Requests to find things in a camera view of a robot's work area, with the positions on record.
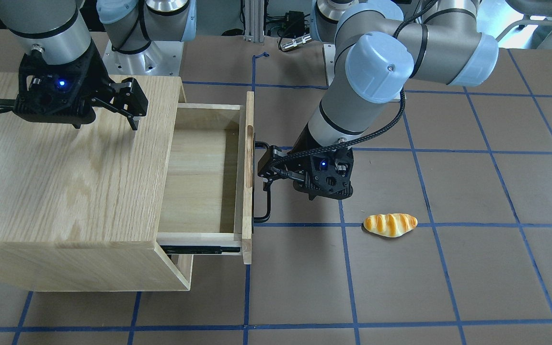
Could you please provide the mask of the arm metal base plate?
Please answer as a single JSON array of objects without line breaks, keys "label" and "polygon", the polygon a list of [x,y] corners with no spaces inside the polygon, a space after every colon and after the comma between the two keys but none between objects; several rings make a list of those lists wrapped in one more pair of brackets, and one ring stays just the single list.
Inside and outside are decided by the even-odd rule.
[{"label": "arm metal base plate", "polygon": [[119,76],[179,76],[184,42],[153,41],[147,50],[126,55],[107,44],[103,63],[109,74]]}]

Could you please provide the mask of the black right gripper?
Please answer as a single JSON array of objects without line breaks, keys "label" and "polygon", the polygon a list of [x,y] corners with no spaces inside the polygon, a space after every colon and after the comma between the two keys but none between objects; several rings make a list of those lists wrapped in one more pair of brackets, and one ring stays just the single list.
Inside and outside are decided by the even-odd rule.
[{"label": "black right gripper", "polygon": [[33,50],[24,54],[18,68],[13,113],[28,122],[79,128],[94,122],[93,107],[102,107],[124,116],[137,131],[148,106],[137,79],[112,81],[97,48],[63,65],[48,65],[42,53]]}]

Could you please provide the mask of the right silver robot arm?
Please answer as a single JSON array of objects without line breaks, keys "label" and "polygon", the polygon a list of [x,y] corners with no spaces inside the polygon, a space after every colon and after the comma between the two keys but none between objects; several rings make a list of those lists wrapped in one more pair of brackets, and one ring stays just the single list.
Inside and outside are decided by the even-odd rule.
[{"label": "right silver robot arm", "polygon": [[99,0],[96,9],[122,81],[110,78],[74,0],[0,0],[0,19],[24,49],[18,94],[0,99],[0,114],[78,129],[94,122],[94,108],[101,107],[138,129],[149,101],[135,76],[164,74],[158,42],[195,38],[196,2]]}]

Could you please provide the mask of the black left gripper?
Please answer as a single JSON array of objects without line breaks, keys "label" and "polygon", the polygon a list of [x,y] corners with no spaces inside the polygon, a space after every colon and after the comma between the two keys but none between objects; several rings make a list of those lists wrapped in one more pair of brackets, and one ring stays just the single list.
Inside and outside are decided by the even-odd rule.
[{"label": "black left gripper", "polygon": [[289,159],[278,146],[263,146],[266,150],[258,163],[258,176],[264,179],[263,190],[270,190],[279,179],[293,180],[294,190],[317,196],[346,199],[352,196],[351,173],[353,150],[348,148],[326,151],[301,159]]}]

